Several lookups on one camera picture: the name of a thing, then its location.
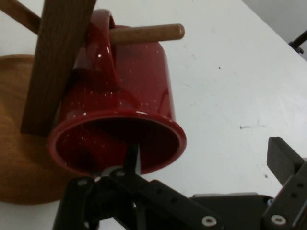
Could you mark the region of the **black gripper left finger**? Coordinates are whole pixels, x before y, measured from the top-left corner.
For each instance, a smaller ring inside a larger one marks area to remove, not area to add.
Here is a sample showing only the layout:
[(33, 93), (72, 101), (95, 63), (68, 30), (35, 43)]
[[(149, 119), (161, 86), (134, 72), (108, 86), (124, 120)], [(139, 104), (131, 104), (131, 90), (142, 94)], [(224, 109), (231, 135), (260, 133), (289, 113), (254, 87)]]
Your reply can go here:
[(128, 230), (223, 230), (209, 209), (160, 181), (139, 176), (140, 147), (128, 147), (124, 165), (106, 177), (70, 180), (53, 224), (55, 230), (96, 230), (114, 218)]

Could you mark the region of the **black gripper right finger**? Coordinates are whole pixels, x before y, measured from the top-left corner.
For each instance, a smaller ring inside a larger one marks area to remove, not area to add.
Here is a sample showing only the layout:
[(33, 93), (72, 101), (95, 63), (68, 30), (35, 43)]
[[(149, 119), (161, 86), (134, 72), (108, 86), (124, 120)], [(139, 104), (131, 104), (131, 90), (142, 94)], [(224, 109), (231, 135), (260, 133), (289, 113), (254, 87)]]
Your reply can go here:
[(281, 137), (270, 137), (267, 166), (282, 185), (262, 215), (264, 230), (307, 228), (307, 161)]

